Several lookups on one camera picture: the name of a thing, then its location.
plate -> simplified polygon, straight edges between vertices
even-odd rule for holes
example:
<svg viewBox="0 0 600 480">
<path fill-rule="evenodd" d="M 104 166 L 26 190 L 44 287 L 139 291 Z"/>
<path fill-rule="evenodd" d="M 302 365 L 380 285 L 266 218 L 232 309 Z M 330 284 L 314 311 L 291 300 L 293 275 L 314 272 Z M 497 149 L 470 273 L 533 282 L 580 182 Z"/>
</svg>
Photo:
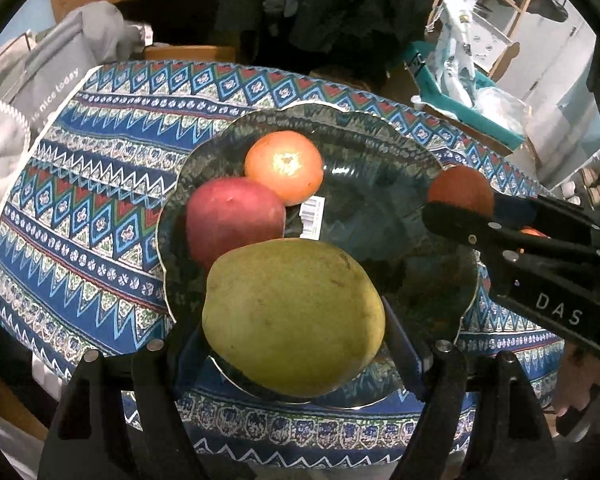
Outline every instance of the plate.
<svg viewBox="0 0 600 480">
<path fill-rule="evenodd" d="M 307 136 L 324 160 L 320 240 L 353 256 L 400 322 L 432 339 L 455 340 L 460 319 L 478 288 L 474 251 L 433 235 L 421 210 L 432 179 L 442 170 L 427 150 L 385 120 L 305 103 L 255 111 L 234 121 L 186 160 L 176 189 L 158 221 L 158 254 L 165 294 L 174 320 L 185 309 L 202 308 L 204 271 L 187 252 L 184 211 L 191 193 L 220 176 L 243 176 L 244 159 L 261 136 L 294 130 Z M 285 237 L 302 232 L 299 206 L 287 208 Z M 368 406 L 402 385 L 386 348 L 362 373 L 315 399 L 284 397 L 244 377 L 218 356 L 214 362 L 236 387 L 271 402 L 311 402 L 333 408 Z"/>
</svg>

yellow-green fruit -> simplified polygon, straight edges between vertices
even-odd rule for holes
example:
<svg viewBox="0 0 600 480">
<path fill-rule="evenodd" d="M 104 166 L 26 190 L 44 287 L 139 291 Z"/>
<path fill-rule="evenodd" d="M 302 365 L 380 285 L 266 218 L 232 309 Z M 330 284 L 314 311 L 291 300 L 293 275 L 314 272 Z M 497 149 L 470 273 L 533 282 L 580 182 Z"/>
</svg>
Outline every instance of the yellow-green fruit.
<svg viewBox="0 0 600 480">
<path fill-rule="evenodd" d="M 384 309 L 346 252 L 302 238 L 230 251 L 206 280 L 206 339 L 252 381 L 315 397 L 342 386 L 373 359 Z"/>
</svg>

barcode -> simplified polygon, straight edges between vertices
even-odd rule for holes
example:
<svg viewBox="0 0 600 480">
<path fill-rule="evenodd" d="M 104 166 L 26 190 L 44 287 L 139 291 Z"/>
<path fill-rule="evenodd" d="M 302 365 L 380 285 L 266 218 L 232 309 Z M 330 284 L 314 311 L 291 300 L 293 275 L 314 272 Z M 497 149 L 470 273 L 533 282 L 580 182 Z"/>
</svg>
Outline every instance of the barcode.
<svg viewBox="0 0 600 480">
<path fill-rule="evenodd" d="M 300 205 L 300 219 L 302 220 L 301 238 L 309 240 L 320 239 L 322 227 L 322 212 L 324 211 L 324 197 L 311 196 Z"/>
</svg>

human hand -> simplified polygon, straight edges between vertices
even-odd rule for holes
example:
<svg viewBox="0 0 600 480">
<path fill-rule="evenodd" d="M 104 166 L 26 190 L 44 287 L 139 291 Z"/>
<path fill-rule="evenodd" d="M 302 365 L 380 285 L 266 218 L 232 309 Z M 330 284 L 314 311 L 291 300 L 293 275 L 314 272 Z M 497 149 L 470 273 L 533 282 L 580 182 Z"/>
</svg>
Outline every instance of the human hand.
<svg viewBox="0 0 600 480">
<path fill-rule="evenodd" d="M 594 384 L 600 386 L 600 360 L 566 342 L 552 400 L 556 415 L 563 416 L 570 406 L 582 411 L 590 401 L 589 391 Z"/>
</svg>

tablecloth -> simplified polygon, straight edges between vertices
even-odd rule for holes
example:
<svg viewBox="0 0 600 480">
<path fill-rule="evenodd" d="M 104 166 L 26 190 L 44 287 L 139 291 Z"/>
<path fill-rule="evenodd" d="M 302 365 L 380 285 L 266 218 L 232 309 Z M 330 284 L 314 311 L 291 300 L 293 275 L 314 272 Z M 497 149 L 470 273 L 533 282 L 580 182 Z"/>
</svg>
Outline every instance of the tablecloth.
<svg viewBox="0 0 600 480">
<path fill-rule="evenodd" d="M 155 227 L 187 156 L 251 110 L 318 101 L 376 114 L 443 164 L 481 171 L 504 193 L 538 184 L 501 157 L 422 112 L 365 91 L 269 68 L 198 62 L 126 62 L 97 69 L 59 112 L 11 189 L 0 216 L 0 318 L 58 376 L 81 355 L 133 352 L 164 337 L 171 319 Z M 541 402 L 555 384 L 563 342 L 488 298 L 480 268 L 459 347 L 515 352 Z M 141 421 L 133 393 L 125 416 Z M 406 391 L 359 410 L 269 406 L 208 361 L 178 402 L 199 452 L 282 466 L 355 466 L 397 460 L 422 405 Z M 474 416 L 465 399 L 455 448 Z"/>
</svg>

